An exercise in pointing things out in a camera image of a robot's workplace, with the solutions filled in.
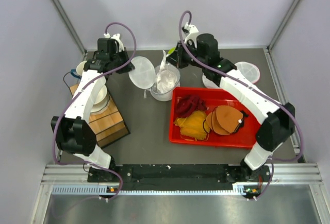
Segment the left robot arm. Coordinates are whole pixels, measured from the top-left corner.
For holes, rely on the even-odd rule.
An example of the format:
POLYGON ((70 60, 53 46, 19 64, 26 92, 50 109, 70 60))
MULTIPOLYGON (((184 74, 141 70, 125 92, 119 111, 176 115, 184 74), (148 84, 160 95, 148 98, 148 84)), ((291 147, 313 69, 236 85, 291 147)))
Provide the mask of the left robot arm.
POLYGON ((109 35, 97 41, 97 51, 92 59, 83 63, 81 80, 71 102, 60 116, 51 120, 53 145, 71 153, 99 169, 106 181, 117 175, 116 164, 97 143, 89 126, 89 117, 96 98, 112 73, 126 73, 134 69, 131 57, 120 39, 120 34, 109 35))

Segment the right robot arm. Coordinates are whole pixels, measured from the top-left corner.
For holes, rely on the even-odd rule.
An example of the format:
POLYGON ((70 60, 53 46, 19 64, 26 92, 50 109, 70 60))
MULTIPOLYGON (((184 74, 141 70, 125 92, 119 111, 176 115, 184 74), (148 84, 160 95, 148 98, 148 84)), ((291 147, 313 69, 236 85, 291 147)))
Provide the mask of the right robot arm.
POLYGON ((218 42, 209 33, 198 35, 195 41, 178 41, 166 61, 177 68, 189 65, 201 68, 207 79, 234 96, 255 116, 261 125, 256 142, 240 163, 242 177, 254 180, 259 169, 297 128, 294 106, 279 103, 248 81, 232 62, 220 56, 218 42))

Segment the white pale pink bra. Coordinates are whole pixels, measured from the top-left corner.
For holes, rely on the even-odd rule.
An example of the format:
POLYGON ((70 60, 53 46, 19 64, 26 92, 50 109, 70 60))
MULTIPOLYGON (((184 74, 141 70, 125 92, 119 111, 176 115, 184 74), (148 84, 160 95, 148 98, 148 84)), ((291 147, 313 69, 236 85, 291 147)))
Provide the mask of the white pale pink bra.
POLYGON ((162 52, 163 59, 156 75, 156 92, 159 94, 169 92, 175 87, 177 82, 177 75, 166 67, 167 54, 164 50, 162 52))

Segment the dark red bra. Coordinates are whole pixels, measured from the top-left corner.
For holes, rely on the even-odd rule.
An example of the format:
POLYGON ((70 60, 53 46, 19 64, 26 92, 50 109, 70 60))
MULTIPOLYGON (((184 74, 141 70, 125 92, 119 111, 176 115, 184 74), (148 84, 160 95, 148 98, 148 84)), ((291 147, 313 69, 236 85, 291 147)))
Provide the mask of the dark red bra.
POLYGON ((178 117, 188 117, 194 111, 206 111, 205 102, 197 95, 188 95, 181 98, 175 108, 178 117))

